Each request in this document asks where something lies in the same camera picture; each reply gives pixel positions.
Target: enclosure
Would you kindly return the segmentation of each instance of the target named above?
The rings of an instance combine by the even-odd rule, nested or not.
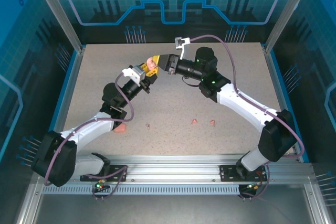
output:
[[[334,223],[336,0],[0,5],[1,222]],[[194,80],[162,70],[150,93],[131,101],[134,120],[126,132],[101,135],[78,154],[98,152],[128,166],[115,195],[96,202],[90,196],[94,184],[76,176],[62,187],[44,186],[30,166],[48,131],[92,118],[104,86],[129,65],[179,55],[176,37],[200,35],[227,44],[239,89],[291,112],[304,142],[298,159],[269,164],[269,187],[261,198],[243,201],[239,186],[248,184],[224,182],[220,173],[221,165],[235,165],[258,145],[260,132],[183,82],[198,84]],[[214,38],[187,45],[185,59],[194,60],[200,47],[213,49],[217,70],[233,81],[229,54]],[[293,152],[300,152],[299,144],[288,151]]]

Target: gray speckled surface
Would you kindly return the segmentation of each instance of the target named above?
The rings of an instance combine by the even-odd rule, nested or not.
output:
[[[198,47],[212,47],[218,71],[232,80],[232,67],[219,43],[191,44],[186,59],[193,59]],[[235,59],[238,87],[257,101],[279,110],[279,104],[259,43],[228,44]],[[180,54],[174,44],[87,45],[65,129],[95,115],[101,105],[104,86],[114,82],[122,69],[158,54]],[[124,85],[128,78],[122,78]],[[82,154],[103,155],[232,154],[254,148],[260,134],[229,108],[205,98],[198,88],[184,84],[181,76],[161,71],[151,93],[140,92],[132,100],[134,120],[125,133],[107,133],[88,144]],[[192,119],[198,123],[192,125]]]

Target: table surface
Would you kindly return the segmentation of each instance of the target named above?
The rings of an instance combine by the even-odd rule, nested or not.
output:
[[[197,48],[211,47],[218,71],[232,80],[232,66],[220,43],[190,44],[186,59]],[[244,93],[271,108],[279,103],[260,43],[228,44],[237,70],[237,85]],[[104,86],[114,82],[122,69],[138,65],[158,54],[180,54],[174,44],[87,45],[69,107],[65,129],[94,116],[102,105]],[[129,79],[122,78],[119,85]],[[254,148],[260,133],[231,109],[205,98],[198,88],[184,84],[181,76],[160,71],[150,94],[140,92],[133,100],[134,119],[124,133],[106,133],[80,152],[103,155],[198,155],[240,154]],[[130,116],[128,106],[126,118]]]

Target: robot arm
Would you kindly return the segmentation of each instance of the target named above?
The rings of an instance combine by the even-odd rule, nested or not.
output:
[[[150,70],[147,64],[143,63],[124,69],[123,75],[130,77],[131,80],[120,89],[131,101],[141,90],[150,92],[149,86],[156,81],[158,68]],[[81,159],[76,158],[76,154],[85,145],[98,136],[114,130],[126,116],[123,108],[127,105],[127,101],[120,94],[115,83],[109,83],[105,86],[102,100],[104,103],[100,111],[90,120],[70,130],[60,133],[50,131],[44,136],[31,166],[33,171],[46,177],[56,149],[68,138],[52,165],[48,177],[50,182],[56,186],[62,186],[72,176],[107,175],[110,163],[102,155],[92,153],[92,155],[81,157]]]
[[[188,44],[188,40],[182,39],[181,41],[177,38],[176,48],[183,48],[185,43]],[[261,133],[258,146],[246,153],[236,164],[241,178],[244,179],[249,172],[267,162],[278,161],[296,143],[296,139],[283,125],[245,99],[279,117],[294,129],[290,112],[287,110],[277,112],[270,109],[240,90],[238,90],[238,95],[231,81],[217,71],[217,58],[211,48],[199,48],[194,61],[182,59],[178,55],[159,55],[158,66],[169,74],[181,74],[200,81],[198,87],[205,97],[234,110]]]

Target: pink object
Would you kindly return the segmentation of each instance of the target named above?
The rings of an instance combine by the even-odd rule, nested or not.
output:
[[[114,130],[116,133],[121,133],[126,131],[126,124],[122,123],[118,127],[116,127]]]
[[[148,67],[149,70],[152,70],[152,69],[157,67],[157,65],[155,64],[155,62],[153,60],[153,57],[148,58],[146,63],[147,63],[147,67]]]

